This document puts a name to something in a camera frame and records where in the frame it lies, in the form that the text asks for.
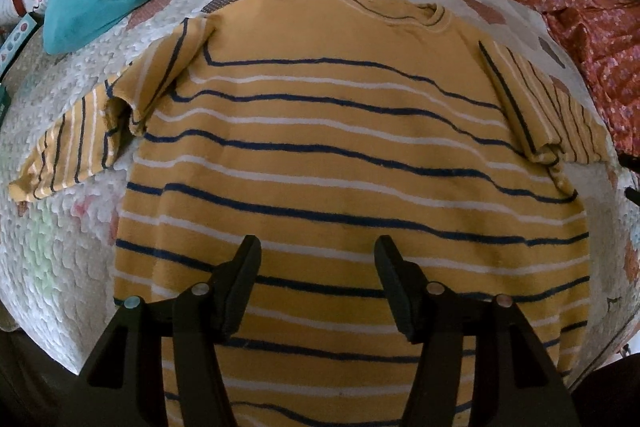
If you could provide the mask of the yellow striped knit sweater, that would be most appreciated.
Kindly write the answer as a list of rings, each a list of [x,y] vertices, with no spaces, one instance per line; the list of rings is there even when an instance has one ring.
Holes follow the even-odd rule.
[[[432,280],[515,298],[561,374],[588,319],[587,213],[563,168],[605,160],[589,109],[437,4],[239,0],[184,20],[43,133],[9,193],[35,202],[139,147],[117,299],[262,266],[219,350],[243,426],[395,426],[418,366],[374,266],[390,236]]]

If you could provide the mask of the white heart-patterned quilted blanket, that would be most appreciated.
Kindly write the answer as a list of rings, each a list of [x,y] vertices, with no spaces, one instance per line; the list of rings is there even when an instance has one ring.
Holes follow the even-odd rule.
[[[582,105],[591,98],[544,19],[513,0],[438,3],[512,46],[559,79]],[[12,181],[43,131],[93,86],[110,78],[186,17],[222,0],[152,0],[81,50],[52,56],[33,36],[3,86],[11,104],[1,126],[1,179]],[[78,372],[114,313],[115,218],[130,158],[85,184],[19,206],[1,202],[1,300],[9,317],[54,361]],[[584,199],[591,232],[587,338],[570,383],[620,349],[639,324],[639,209],[625,197],[636,176],[608,165],[567,168]]]

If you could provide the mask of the green box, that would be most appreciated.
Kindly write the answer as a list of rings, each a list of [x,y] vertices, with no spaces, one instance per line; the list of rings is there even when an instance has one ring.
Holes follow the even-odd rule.
[[[3,84],[0,84],[0,126],[6,118],[6,113],[8,113],[9,107],[11,105],[11,97],[9,96],[9,92],[6,91],[6,87]]]

